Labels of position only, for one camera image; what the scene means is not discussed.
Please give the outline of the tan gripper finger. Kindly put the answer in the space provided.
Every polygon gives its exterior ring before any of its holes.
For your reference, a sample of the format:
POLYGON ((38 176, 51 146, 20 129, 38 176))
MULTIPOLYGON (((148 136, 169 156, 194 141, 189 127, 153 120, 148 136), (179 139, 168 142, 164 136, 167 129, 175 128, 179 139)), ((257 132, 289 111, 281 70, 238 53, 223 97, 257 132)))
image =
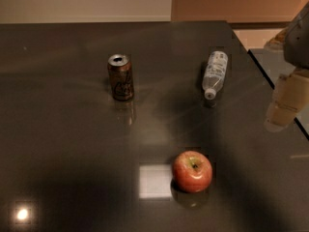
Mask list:
POLYGON ((270 51, 282 51, 287 31, 287 28, 282 29, 279 33, 277 33, 274 37, 265 43, 264 49, 270 51))
POLYGON ((287 127, 309 103, 309 70, 280 74, 267 109, 265 128, 278 132, 287 127))

